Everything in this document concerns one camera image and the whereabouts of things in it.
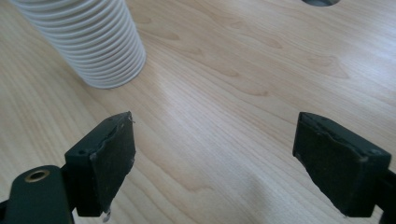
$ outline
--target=wooden table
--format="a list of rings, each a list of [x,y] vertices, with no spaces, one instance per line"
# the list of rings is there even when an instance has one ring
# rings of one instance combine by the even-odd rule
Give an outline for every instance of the wooden table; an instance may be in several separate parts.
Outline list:
[[[380,209],[343,217],[291,151],[308,111],[396,155],[393,0],[128,6],[146,66],[122,87],[97,90],[0,1],[0,201],[17,175],[63,165],[102,119],[130,110],[136,161],[110,223],[377,223]]]

